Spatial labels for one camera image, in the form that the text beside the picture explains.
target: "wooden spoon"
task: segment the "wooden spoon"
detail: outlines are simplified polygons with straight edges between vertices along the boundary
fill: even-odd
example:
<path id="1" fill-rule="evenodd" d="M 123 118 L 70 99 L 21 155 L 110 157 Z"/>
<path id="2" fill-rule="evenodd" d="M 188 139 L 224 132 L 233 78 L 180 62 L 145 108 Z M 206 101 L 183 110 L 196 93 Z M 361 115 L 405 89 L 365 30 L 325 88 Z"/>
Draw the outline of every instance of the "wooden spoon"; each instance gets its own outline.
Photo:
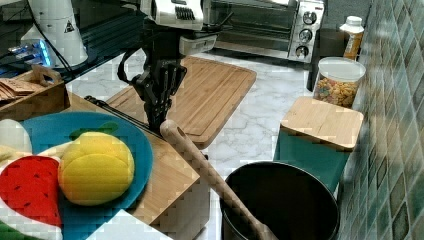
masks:
<path id="1" fill-rule="evenodd" d="M 268 226 L 261 223 L 250 213 L 196 145 L 174 121 L 166 120 L 163 122 L 160 126 L 160 132 L 164 139 L 171 144 L 200 177 L 208 182 L 209 186 L 219 197 L 250 225 L 260 240 L 278 240 Z"/>

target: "watermelon slice toy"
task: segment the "watermelon slice toy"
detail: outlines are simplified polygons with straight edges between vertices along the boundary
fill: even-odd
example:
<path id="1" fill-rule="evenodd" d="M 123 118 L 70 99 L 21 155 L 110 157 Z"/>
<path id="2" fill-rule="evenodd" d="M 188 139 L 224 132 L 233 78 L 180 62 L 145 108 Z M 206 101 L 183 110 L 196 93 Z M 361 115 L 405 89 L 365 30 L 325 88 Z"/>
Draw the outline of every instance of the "watermelon slice toy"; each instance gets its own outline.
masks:
<path id="1" fill-rule="evenodd" d="M 58 166 L 27 156 L 0 167 L 0 239 L 62 239 Z"/>

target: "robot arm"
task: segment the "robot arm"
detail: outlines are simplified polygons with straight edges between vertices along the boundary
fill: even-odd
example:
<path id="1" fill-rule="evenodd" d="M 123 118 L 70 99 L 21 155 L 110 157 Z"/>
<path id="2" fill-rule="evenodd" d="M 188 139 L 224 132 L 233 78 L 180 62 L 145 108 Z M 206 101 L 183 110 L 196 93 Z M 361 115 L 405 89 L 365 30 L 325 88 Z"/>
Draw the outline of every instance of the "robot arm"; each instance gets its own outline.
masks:
<path id="1" fill-rule="evenodd" d="M 210 0 L 204 0 L 208 10 Z M 124 55 L 118 76 L 131 84 L 145 102 L 149 127 L 157 131 L 165 121 L 174 95 L 187 69 L 181 60 L 213 48 L 223 24 L 204 23 L 201 0 L 141 0 L 144 20 L 141 48 L 147 58 L 143 74 L 126 79 L 123 62 L 135 51 Z"/>
<path id="2" fill-rule="evenodd" d="M 39 62 L 28 64 L 59 69 L 83 64 L 88 55 L 76 26 L 71 0 L 25 1 L 35 24 L 21 38 L 21 44 L 37 43 L 41 55 Z"/>

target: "yellow bottle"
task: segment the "yellow bottle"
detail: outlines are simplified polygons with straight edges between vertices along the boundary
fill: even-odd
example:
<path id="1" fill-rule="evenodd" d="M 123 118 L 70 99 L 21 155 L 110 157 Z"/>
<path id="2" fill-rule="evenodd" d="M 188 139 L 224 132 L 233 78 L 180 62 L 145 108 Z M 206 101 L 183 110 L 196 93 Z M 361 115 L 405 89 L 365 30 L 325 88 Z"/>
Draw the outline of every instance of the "yellow bottle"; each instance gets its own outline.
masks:
<path id="1" fill-rule="evenodd" d="M 359 47 L 361 45 L 362 36 L 364 35 L 362 18 L 355 16 L 347 17 L 346 23 L 340 27 L 340 30 L 349 34 L 349 41 L 347 43 L 343 57 L 356 60 Z"/>

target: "blue plate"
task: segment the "blue plate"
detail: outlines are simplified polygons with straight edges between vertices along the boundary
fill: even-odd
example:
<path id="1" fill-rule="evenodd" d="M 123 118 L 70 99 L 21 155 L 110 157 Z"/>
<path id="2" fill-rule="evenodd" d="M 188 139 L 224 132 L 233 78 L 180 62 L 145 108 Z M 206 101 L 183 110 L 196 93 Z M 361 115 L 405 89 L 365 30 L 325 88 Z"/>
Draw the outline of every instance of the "blue plate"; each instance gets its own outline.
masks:
<path id="1" fill-rule="evenodd" d="M 63 222 L 63 239 L 86 239 L 121 209 L 127 209 L 142 193 L 153 165 L 150 142 L 138 128 L 118 117 L 94 112 L 50 114 L 21 123 L 30 135 L 33 154 L 69 142 L 86 131 L 108 133 L 123 141 L 134 157 L 134 180 L 119 198 L 94 207 L 70 203 L 59 193 L 59 208 Z"/>

